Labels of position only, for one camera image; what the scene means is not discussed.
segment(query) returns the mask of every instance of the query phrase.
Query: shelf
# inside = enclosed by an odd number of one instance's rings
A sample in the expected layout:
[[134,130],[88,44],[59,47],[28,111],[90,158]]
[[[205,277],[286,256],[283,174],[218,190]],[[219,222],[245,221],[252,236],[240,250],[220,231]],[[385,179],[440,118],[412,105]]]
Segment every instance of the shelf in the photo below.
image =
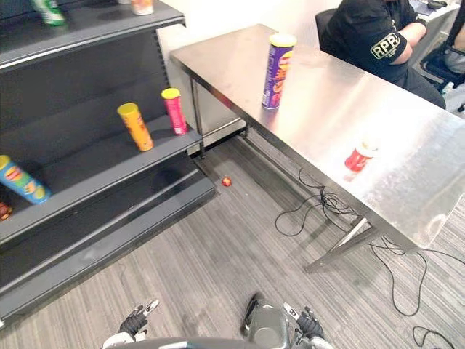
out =
[[[127,187],[124,183],[108,196],[102,195],[100,200],[80,212],[58,220],[53,229],[38,233],[35,240],[24,240],[23,247],[13,246],[8,260],[13,263],[11,268],[19,269],[9,272],[15,275],[7,276],[10,278],[5,280],[9,282],[8,286],[2,285],[1,320],[14,321],[16,315],[24,314],[57,290],[111,261],[129,247],[146,241],[155,232],[213,197],[213,183],[188,156],[179,154],[170,161],[168,165],[163,163],[163,166],[151,169],[147,175],[139,176]],[[126,197],[128,202],[122,202],[121,199]],[[113,206],[111,203],[115,201],[118,204]],[[39,254],[25,256],[28,248],[34,249],[32,244],[50,245],[50,251],[42,252],[43,256],[48,252],[45,263],[41,263]],[[30,272],[23,273],[25,268]],[[11,278],[14,277],[21,280],[12,284]]]
[[14,212],[1,223],[0,244],[185,151],[201,140],[190,127],[186,135],[176,136],[168,116],[148,122],[147,127],[155,142],[155,147],[150,151],[138,151],[129,133],[124,131],[42,167],[37,177],[50,188],[52,196],[43,204],[30,205],[12,195]]
[[66,24],[60,27],[46,26],[40,18],[3,25],[0,71],[131,34],[184,24],[184,15],[163,2],[156,0],[153,7],[153,14],[136,16],[130,5],[103,1],[65,12]]

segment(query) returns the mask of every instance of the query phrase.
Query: gray metal shelf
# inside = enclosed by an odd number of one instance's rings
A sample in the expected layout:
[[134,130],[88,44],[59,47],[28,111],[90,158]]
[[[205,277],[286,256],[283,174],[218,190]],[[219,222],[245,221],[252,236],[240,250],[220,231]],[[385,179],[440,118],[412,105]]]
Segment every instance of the gray metal shelf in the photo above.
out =
[[[167,174],[162,174],[166,182],[157,191],[147,186],[147,180],[143,180],[140,184],[133,184],[137,192],[145,189],[149,194],[145,194],[146,198],[134,205],[133,209],[118,214],[109,222],[101,215],[92,213],[93,208],[99,205],[98,203],[91,204],[87,209],[80,211],[77,215],[82,217],[77,219],[83,222],[79,224],[81,228],[85,229],[85,222],[92,219],[99,220],[102,227],[99,229],[91,227],[87,235],[79,237],[67,249],[46,260],[46,265],[38,265],[36,268],[38,270],[32,270],[31,275],[25,273],[20,282],[1,290],[1,320],[14,321],[16,316],[21,316],[58,289],[111,261],[128,248],[150,238],[154,233],[194,210],[215,194],[213,183],[196,168],[186,155],[178,155],[178,163],[171,164],[168,170],[182,172],[178,173],[180,178],[167,177]],[[120,200],[121,195],[113,193],[104,198],[106,210],[113,211],[112,205],[108,202]],[[66,221],[62,220],[58,224],[62,229],[60,235],[66,235]]]
[[39,18],[3,25],[0,72],[104,41],[185,23],[181,12],[159,0],[154,1],[151,15],[136,16],[129,5],[102,1],[70,9],[65,17],[66,24],[60,27],[45,26]]
[[125,131],[41,169],[52,196],[43,204],[15,210],[1,224],[0,245],[201,141],[191,128],[186,135],[176,136],[168,116],[148,122],[147,127],[155,142],[150,151],[139,152]]

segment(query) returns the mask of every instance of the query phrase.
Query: black glove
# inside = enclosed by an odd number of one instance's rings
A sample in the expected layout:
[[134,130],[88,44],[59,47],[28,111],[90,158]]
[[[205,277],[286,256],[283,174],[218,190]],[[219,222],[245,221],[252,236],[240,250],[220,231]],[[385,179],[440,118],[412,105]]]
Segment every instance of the black glove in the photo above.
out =
[[313,313],[308,307],[305,307],[306,313],[302,311],[302,314],[297,319],[297,324],[299,325],[302,333],[308,338],[312,339],[313,337],[319,337],[325,339],[325,334],[323,328],[316,318],[313,317]]
[[135,341],[135,335],[140,331],[140,329],[147,324],[147,318],[143,314],[143,309],[144,307],[142,305],[139,305],[137,308],[135,308],[126,318],[126,320],[123,321],[121,326],[119,326],[119,332],[126,332],[129,333],[129,335],[134,338]]

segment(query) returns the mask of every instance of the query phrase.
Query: chair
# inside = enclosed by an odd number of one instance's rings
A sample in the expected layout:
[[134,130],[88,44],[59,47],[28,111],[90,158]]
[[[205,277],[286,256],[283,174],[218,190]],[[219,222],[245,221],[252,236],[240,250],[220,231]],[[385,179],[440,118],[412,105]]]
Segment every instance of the chair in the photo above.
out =
[[337,9],[327,9],[326,11],[320,12],[316,14],[315,21],[317,23],[317,32],[318,32],[318,41],[320,42],[321,47],[321,39],[323,32],[326,29],[330,19],[333,17],[334,13]]
[[453,83],[455,89],[458,85],[465,82],[465,75],[454,73],[450,71],[444,63],[444,58],[447,53],[453,51],[460,55],[465,55],[453,48],[453,42],[456,40],[458,32],[461,30],[465,19],[465,1],[462,1],[460,10],[458,11],[457,18],[452,25],[449,37],[444,41],[438,48],[433,49],[423,60],[420,62],[421,69],[427,73],[436,76],[441,80],[441,83],[437,85],[437,89],[442,92],[444,87],[450,82]]

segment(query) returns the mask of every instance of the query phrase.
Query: shelf unit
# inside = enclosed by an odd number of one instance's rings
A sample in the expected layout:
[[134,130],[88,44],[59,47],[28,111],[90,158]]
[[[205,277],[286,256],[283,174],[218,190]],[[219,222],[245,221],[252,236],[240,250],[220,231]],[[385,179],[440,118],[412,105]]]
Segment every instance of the shelf unit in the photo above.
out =
[[[155,147],[150,151],[139,152],[129,133],[124,130],[119,135],[43,167],[41,177],[50,183],[49,188],[55,194],[40,205],[27,204],[24,199],[14,195],[10,201],[16,208],[15,214],[1,224],[0,244],[187,150],[201,139],[191,128],[186,135],[174,135],[167,116],[147,123],[147,127],[156,140]],[[107,157],[109,153],[116,156]]]
[[[1,22],[0,153],[52,196],[31,205],[0,191],[14,209],[0,222],[0,328],[215,194],[185,152],[201,136],[176,136],[160,97],[169,82],[156,29],[184,16],[154,4],[135,16],[115,1],[77,1],[57,28],[29,15]],[[150,151],[116,113],[129,101]]]
[[154,1],[153,5],[153,14],[136,16],[131,5],[93,1],[64,12],[63,26],[45,26],[39,17],[5,25],[0,36],[0,71],[144,31],[185,24],[181,12],[161,1]]

